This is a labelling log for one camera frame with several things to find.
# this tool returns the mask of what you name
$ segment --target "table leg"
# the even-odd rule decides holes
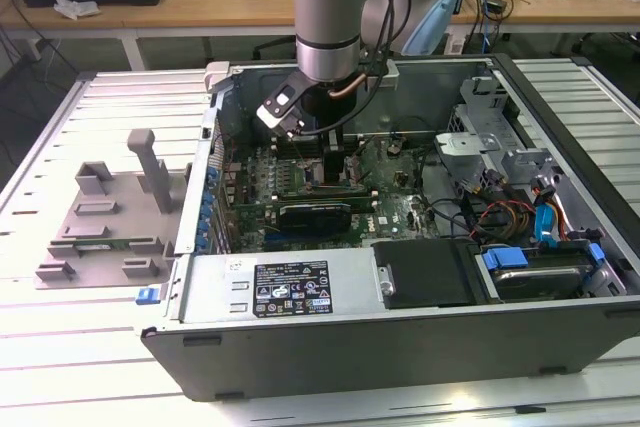
[[[120,41],[122,42],[122,47],[124,47],[125,53],[127,54],[131,70],[148,70],[147,63],[142,56],[142,51],[140,50],[139,39],[133,36],[121,37]]]
[[[447,45],[444,48],[444,55],[462,55],[466,40],[467,29],[455,25],[451,26],[447,36]]]
[[[15,39],[13,43],[16,45],[21,54],[26,55],[27,58],[33,62],[39,62],[42,59],[40,51],[36,44],[36,39]]]
[[[211,47],[211,38],[202,37],[202,49],[204,50],[205,63],[213,62],[213,48]]]
[[[554,44],[554,46],[551,48],[551,52],[550,54],[553,55],[554,57],[562,57],[563,53],[565,52],[565,47],[567,45],[567,42],[569,41],[569,39],[571,38],[572,34],[558,34],[556,36],[556,42]]]

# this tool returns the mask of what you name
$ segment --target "copper tube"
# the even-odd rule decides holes
[[[353,80],[353,82],[347,85],[344,89],[339,90],[337,92],[336,91],[329,92],[329,98],[331,100],[343,99],[347,95],[352,94],[358,88],[358,86],[365,80],[367,80],[367,74],[360,74],[358,77],[356,77]]]

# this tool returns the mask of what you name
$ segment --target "sticker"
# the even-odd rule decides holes
[[[259,264],[254,285],[253,314],[258,318],[333,312],[326,261]]]
[[[88,251],[88,250],[111,250],[110,245],[96,244],[96,245],[76,245],[76,250]]]
[[[250,272],[256,262],[257,259],[255,257],[231,257],[226,260],[224,271],[227,274]]]

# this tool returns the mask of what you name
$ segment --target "warning label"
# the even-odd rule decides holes
[[[256,265],[254,275],[256,317],[333,312],[326,261]]]

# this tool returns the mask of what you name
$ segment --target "robotic arm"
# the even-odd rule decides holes
[[[340,156],[342,125],[366,107],[380,85],[377,82],[367,100],[356,107],[358,85],[371,75],[379,51],[430,54],[449,24],[456,1],[294,0],[299,71],[265,99],[258,117],[290,138],[320,135],[327,153],[325,171],[339,170],[344,159]],[[374,49],[365,71],[359,71],[362,44]],[[315,118],[315,129],[305,129],[299,108]]]

